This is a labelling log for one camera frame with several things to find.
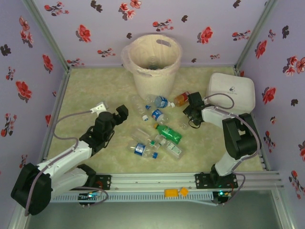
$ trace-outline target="robotic arm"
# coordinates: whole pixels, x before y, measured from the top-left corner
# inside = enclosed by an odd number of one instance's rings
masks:
[[[210,179],[216,187],[227,184],[227,178],[241,164],[252,157],[257,150],[257,142],[253,133],[240,121],[246,122],[257,135],[253,119],[250,114],[241,114],[236,117],[212,104],[204,104],[199,92],[190,94],[190,105],[183,111],[195,124],[202,122],[212,123],[224,130],[226,152],[216,164],[212,166]]]
[[[128,117],[128,109],[124,105],[118,107],[116,111],[118,114],[107,112],[104,103],[91,109],[91,113],[96,112],[98,117],[94,126],[91,126],[80,137],[77,147],[72,146],[55,158],[37,166],[31,163],[25,165],[11,192],[11,197],[26,208],[30,188],[34,179],[40,174],[31,193],[29,206],[29,213],[37,215],[54,197],[76,187],[92,187],[95,183],[96,172],[89,166],[79,165],[73,171],[66,172],[107,147],[114,134],[114,127],[120,125]]]

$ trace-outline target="wallpaper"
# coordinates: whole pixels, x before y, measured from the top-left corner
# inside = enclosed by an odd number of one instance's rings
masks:
[[[64,69],[20,0],[0,8],[0,228],[20,170],[37,163]]]
[[[279,1],[241,67],[255,84],[255,119],[272,169],[281,172],[305,228],[305,1]]]
[[[146,34],[175,38],[183,65],[236,64],[266,0],[34,0],[67,64],[120,66]]]

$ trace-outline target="blue bottle label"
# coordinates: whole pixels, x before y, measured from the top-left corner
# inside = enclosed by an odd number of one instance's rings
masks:
[[[161,105],[159,106],[160,108],[165,108],[167,107],[167,104],[168,104],[168,100],[162,96],[160,96],[161,98]]]
[[[162,113],[159,109],[157,109],[157,110],[155,110],[155,111],[152,113],[152,118],[153,118],[154,120],[157,121],[157,119],[159,118],[159,116],[162,115],[162,114],[163,114],[163,113]]]
[[[144,149],[145,149],[145,145],[143,145],[141,143],[138,143],[137,146],[134,149],[134,153],[139,155],[139,156],[142,156],[143,152],[144,152]]]

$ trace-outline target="orange bottle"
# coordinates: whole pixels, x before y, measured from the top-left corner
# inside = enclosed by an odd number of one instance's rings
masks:
[[[175,106],[179,107],[186,104],[187,101],[189,100],[189,98],[187,97],[189,94],[190,94],[189,92],[184,92],[181,95],[174,98],[173,103],[175,104]]]

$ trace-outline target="white bottle cap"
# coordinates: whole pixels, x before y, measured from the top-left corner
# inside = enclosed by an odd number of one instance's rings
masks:
[[[147,115],[144,115],[144,116],[142,117],[142,119],[143,119],[143,121],[147,121],[147,120],[148,120],[148,116],[147,116]]]

